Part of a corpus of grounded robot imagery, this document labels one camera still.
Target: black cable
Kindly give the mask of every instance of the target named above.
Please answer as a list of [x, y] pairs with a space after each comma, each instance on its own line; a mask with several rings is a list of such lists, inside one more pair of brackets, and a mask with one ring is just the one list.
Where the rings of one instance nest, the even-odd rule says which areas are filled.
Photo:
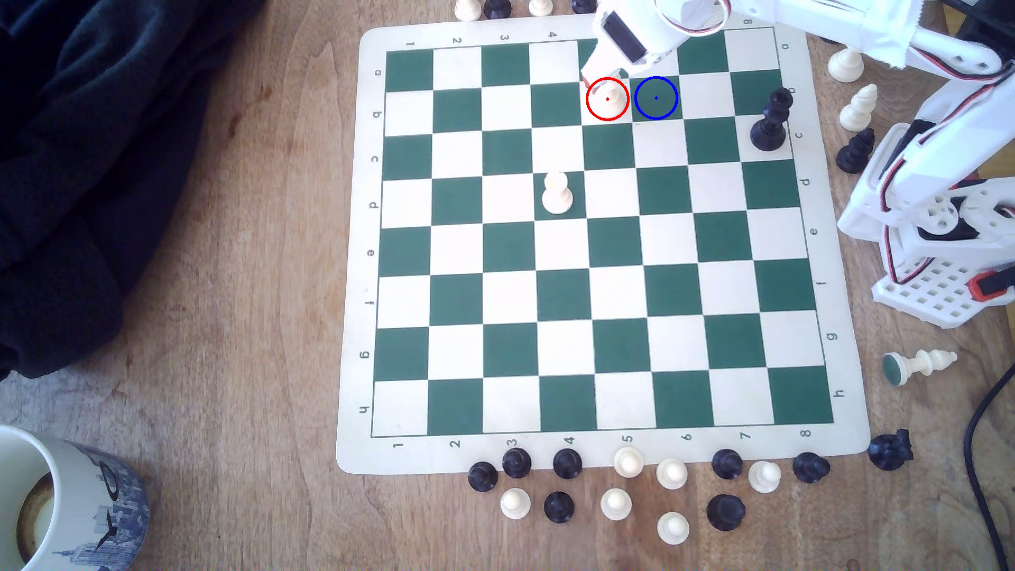
[[1003, 377], [994, 385], [994, 388], [987, 394], [984, 401], [976, 408], [976, 412], [972, 414], [972, 419], [969, 420], [969, 426], [965, 429], [965, 437], [962, 439], [962, 455], [965, 457], [965, 474], [969, 477], [969, 487], [972, 488], [972, 495], [976, 497], [976, 505], [979, 507], [979, 513], [984, 515], [984, 523], [987, 524], [987, 532], [991, 536], [991, 543], [994, 545], [994, 555], [998, 558], [998, 570], [1008, 571], [1008, 559], [1005, 557], [1005, 548], [1001, 545], [1001, 536], [998, 536], [998, 528], [994, 525], [994, 518], [991, 517], [991, 509], [987, 505], [987, 499], [984, 497], [984, 491], [979, 489], [979, 480], [976, 479], [976, 470], [972, 467], [972, 433], [976, 430], [976, 424], [979, 423], [979, 418], [984, 416], [987, 412], [987, 408], [991, 406], [994, 398], [1001, 392], [1001, 389], [1005, 388], [1008, 381], [1012, 380], [1012, 376], [1015, 375], [1015, 363], [1012, 363], [1008, 372], [1004, 374]]

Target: white pawn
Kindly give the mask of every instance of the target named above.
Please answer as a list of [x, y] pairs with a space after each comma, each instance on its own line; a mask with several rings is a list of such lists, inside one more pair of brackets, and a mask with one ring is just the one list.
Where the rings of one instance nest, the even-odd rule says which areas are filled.
[[599, 500], [599, 509], [609, 519], [620, 521], [631, 513], [631, 497], [619, 488], [612, 488]]
[[663, 514], [656, 524], [656, 532], [659, 539], [671, 546], [679, 546], [687, 540], [691, 532], [691, 526], [687, 524], [687, 518], [675, 511]]
[[930, 353], [920, 350], [916, 357], [906, 359], [897, 353], [887, 353], [881, 360], [881, 368], [885, 372], [885, 377], [892, 386], [900, 387], [905, 384], [909, 375], [920, 371], [924, 376], [928, 376], [935, 371], [940, 371], [948, 367], [958, 359], [954, 352], [936, 349]]
[[871, 124], [871, 112], [878, 100], [878, 86], [874, 83], [865, 85], [853, 95], [850, 104], [842, 108], [838, 114], [838, 124], [847, 131], [859, 133]]
[[783, 469], [773, 462], [764, 460], [754, 462], [747, 471], [747, 482], [756, 492], [768, 494], [779, 488], [779, 481], [783, 479]]
[[864, 74], [864, 58], [860, 50], [847, 48], [828, 58], [828, 74], [836, 81], [850, 83]]
[[676, 458], [666, 458], [656, 467], [656, 480], [667, 490], [678, 490], [687, 483], [687, 467]]

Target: black cloth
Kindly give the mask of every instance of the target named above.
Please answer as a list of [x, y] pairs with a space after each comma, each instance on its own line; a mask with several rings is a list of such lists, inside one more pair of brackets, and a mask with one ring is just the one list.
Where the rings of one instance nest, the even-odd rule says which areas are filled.
[[0, 0], [0, 379], [113, 340], [262, 0]]

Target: chessboard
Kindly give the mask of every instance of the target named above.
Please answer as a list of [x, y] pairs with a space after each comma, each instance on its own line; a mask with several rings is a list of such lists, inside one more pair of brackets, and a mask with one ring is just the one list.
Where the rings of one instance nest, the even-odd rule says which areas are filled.
[[[336, 454], [459, 473], [870, 440], [805, 34], [739, 17], [586, 104], [592, 15], [360, 44]], [[749, 139], [793, 92], [787, 141]], [[547, 172], [573, 203], [547, 212]]]

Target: coffee mug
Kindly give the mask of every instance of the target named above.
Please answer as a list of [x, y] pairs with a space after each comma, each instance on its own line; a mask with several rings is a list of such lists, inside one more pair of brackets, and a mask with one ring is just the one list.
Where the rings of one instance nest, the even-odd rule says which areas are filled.
[[148, 517], [120, 458], [0, 425], [0, 571], [125, 570]]

